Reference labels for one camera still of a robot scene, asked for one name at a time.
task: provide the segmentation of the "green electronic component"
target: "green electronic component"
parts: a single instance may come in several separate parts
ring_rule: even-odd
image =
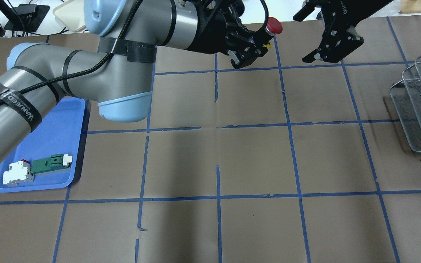
[[[52,155],[50,158],[32,161],[32,173],[35,175],[46,174],[67,168],[70,168],[70,165],[63,165],[63,155]]]

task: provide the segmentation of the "silver robotic arm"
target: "silver robotic arm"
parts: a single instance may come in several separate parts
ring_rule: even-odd
[[[0,76],[0,162],[66,95],[99,101],[100,115],[119,122],[147,116],[156,46],[222,52],[232,65],[250,65],[282,32],[267,15],[258,31],[239,17],[241,0],[85,0],[87,28],[100,52],[45,43],[16,46]]]

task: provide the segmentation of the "tiled surface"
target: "tiled surface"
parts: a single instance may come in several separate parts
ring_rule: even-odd
[[[80,178],[0,194],[0,262],[421,262],[421,155],[388,112],[421,17],[390,21],[362,22],[336,65],[301,62],[319,21],[284,23],[244,70],[159,48],[147,119],[110,123],[92,102]],[[46,40],[0,39],[0,74],[14,45]]]
[[[303,205],[313,262],[395,261],[378,197],[312,197]]]
[[[69,205],[57,262],[133,262],[138,208],[137,203]]]
[[[63,205],[0,205],[0,262],[50,262]]]
[[[421,195],[386,195],[384,202],[402,262],[421,262]]]

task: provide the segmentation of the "light blue joint cap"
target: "light blue joint cap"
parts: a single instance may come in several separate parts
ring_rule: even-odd
[[[101,37],[113,28],[126,5],[126,0],[84,0],[86,28]]]
[[[50,44],[48,44],[48,43],[22,43],[22,44],[18,44],[17,46],[15,46],[11,50],[10,55],[7,57],[7,60],[6,60],[7,70],[10,70],[11,68],[13,68],[15,66],[15,62],[19,58],[20,54],[22,54],[22,52],[24,52],[24,50],[30,48],[31,46],[35,46],[35,45],[50,45]]]
[[[98,104],[100,116],[115,122],[138,122],[149,114],[152,91]]]

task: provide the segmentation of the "robotic arm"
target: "robotic arm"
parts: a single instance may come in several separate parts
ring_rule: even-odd
[[[258,31],[239,17],[242,0],[85,0],[87,28],[100,53],[46,43],[17,45],[0,76],[0,162],[65,95],[99,101],[100,115],[119,122],[147,116],[156,46],[222,52],[234,68],[268,51],[282,25],[269,18]]]
[[[294,15],[295,21],[303,21],[321,7],[318,19],[324,21],[323,39],[317,49],[303,58],[303,62],[315,60],[337,63],[358,47],[364,39],[359,36],[355,27],[361,20],[370,17],[392,0],[370,0],[368,3],[359,0],[305,0],[303,8]]]

